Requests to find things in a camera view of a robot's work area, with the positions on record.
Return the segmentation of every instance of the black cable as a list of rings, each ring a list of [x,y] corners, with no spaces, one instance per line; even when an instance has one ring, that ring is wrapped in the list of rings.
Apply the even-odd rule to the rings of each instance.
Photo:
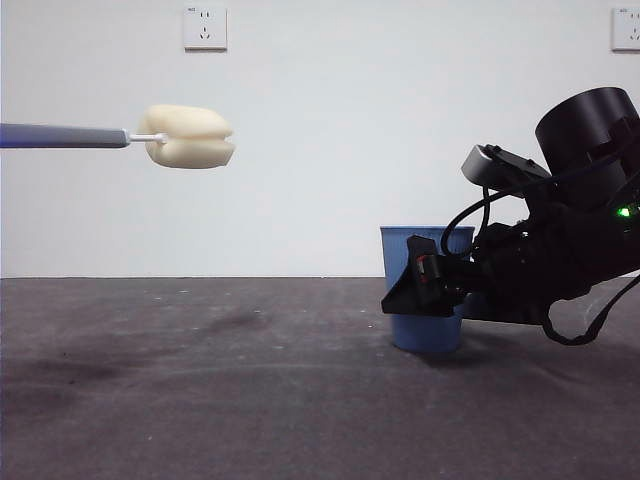
[[[575,338],[567,338],[560,335],[553,328],[553,324],[551,323],[551,319],[549,315],[542,315],[542,328],[544,333],[554,342],[561,343],[562,345],[575,346],[575,345],[585,345],[590,343],[596,339],[598,333],[600,333],[600,329],[604,325],[605,320],[607,319],[607,315],[609,315],[609,311],[613,307],[613,305],[620,300],[620,298],[635,287],[638,282],[640,282],[640,275],[631,280],[622,290],[614,295],[614,297],[609,300],[609,303],[602,309],[602,311],[593,319],[591,325],[583,335],[578,335]]]
[[[489,188],[488,187],[482,187],[482,198],[483,200],[486,200],[487,198],[489,198]],[[483,236],[484,236],[484,231],[487,228],[487,225],[489,225],[489,217],[491,216],[491,202],[487,202],[484,204],[484,208],[483,208],[483,212],[482,212],[482,223],[480,224],[480,230],[478,230],[478,234],[476,235],[475,240],[473,241],[473,244],[467,248],[466,250],[464,250],[463,252],[456,252],[456,253],[451,253],[449,252],[449,249],[447,248],[447,252],[445,252],[445,255],[453,255],[459,258],[464,258],[467,255],[470,255],[471,252],[473,252],[474,249],[476,249],[480,243],[482,242]]]
[[[632,136],[631,140],[628,140],[621,147],[619,147],[612,153],[605,155],[603,158],[601,158],[597,162],[593,162],[590,165],[587,165],[586,167],[583,167],[579,170],[573,170],[571,172],[561,173],[561,174],[553,175],[547,178],[541,178],[539,180],[534,180],[532,182],[525,183],[522,185],[514,185],[513,187],[509,187],[505,190],[502,190],[501,192],[496,192],[493,195],[489,195],[488,197],[485,197],[482,200],[474,203],[473,205],[465,208],[462,212],[456,215],[456,217],[453,220],[451,220],[451,222],[449,222],[449,225],[447,225],[447,227],[444,229],[444,232],[442,233],[442,238],[440,239],[440,248],[442,249],[442,252],[447,256],[455,256],[455,257],[464,257],[468,255],[468,252],[460,252],[460,253],[451,252],[448,246],[449,236],[451,236],[451,232],[453,232],[453,229],[462,220],[467,218],[476,210],[483,208],[485,205],[489,205],[492,202],[495,202],[496,200],[500,200],[501,198],[504,198],[506,196],[513,195],[514,193],[522,192],[524,190],[528,190],[534,187],[539,187],[549,183],[560,183],[560,182],[566,182],[567,180],[573,180],[573,179],[582,177],[583,175],[587,175],[591,172],[599,170],[601,168],[604,168],[607,165],[611,165],[612,163],[619,160],[619,156],[625,150],[631,147],[639,136],[640,136],[640,130],[636,129],[636,132],[634,132],[634,135]]]

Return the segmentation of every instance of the robotic arm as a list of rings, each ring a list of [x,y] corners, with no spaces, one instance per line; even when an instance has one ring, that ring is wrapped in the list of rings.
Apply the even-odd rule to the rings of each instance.
[[[639,279],[579,337],[559,335],[549,309],[640,269],[640,118],[626,92],[599,88],[551,110],[536,136],[551,173],[497,146],[472,149],[462,172],[485,198],[449,224],[445,255],[433,240],[408,239],[407,267],[382,301],[385,313],[448,316],[464,304],[465,318],[541,325],[565,345],[596,338],[613,304]],[[524,198],[529,218],[487,225],[490,203],[508,195]],[[485,218],[471,252],[450,252],[453,228],[480,208]],[[469,253],[473,261],[462,258]]]

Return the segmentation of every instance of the blue plastic cup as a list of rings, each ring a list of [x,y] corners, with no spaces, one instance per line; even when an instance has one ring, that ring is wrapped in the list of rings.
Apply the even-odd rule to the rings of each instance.
[[[419,235],[435,240],[440,249],[440,239],[444,226],[425,227],[380,227],[382,233],[382,251],[387,290],[398,281],[407,266],[409,252],[407,238]],[[473,242],[474,227],[456,227],[449,236],[449,250],[462,252],[468,250]],[[419,353],[451,352],[460,344],[460,326],[462,324],[462,305],[454,307],[450,317],[429,317],[424,315],[391,316],[393,343],[402,350]]]

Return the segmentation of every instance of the electrical outlet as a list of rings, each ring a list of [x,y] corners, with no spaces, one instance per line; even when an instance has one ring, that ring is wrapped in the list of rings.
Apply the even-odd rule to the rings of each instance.
[[[218,5],[184,7],[183,35],[186,50],[227,49],[227,9]]]
[[[613,9],[613,51],[640,50],[640,7]]]

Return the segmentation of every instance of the white foam block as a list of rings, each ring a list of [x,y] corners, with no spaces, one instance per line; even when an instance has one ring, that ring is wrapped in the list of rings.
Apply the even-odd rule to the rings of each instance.
[[[165,144],[146,144],[151,159],[165,167],[220,167],[229,162],[235,150],[225,141],[233,133],[227,121],[206,108],[154,105],[142,117],[138,133],[169,135]]]

